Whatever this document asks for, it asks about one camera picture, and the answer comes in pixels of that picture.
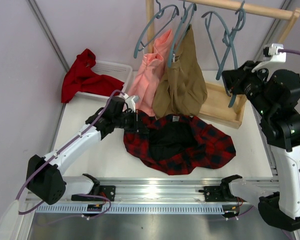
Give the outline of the red navy plaid skirt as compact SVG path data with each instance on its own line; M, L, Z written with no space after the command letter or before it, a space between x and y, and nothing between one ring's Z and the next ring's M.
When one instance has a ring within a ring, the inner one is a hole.
M126 151L147 167L170 176L195 168L220 169L235 156L232 138L197 116L169 114L161 118L139 111L148 133L125 132Z

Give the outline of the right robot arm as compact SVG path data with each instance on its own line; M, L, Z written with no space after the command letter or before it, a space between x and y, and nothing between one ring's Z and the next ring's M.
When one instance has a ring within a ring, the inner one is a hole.
M278 69L269 74L262 62L247 61L222 72L226 89L244 95L260 114L260 127L275 159L279 191L271 192L239 175L222 179L224 196L245 200L270 226L300 229L300 75Z

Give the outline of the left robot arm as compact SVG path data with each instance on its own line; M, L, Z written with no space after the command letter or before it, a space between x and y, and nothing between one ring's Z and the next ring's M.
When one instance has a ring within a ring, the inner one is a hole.
M138 115L137 95L110 97L82 128L60 148L45 156L34 155L28 161L26 187L44 203L53 205L64 197L96 195L99 181L84 173L65 177L67 169L90 147L98 144L115 129L132 133L147 133L148 129Z

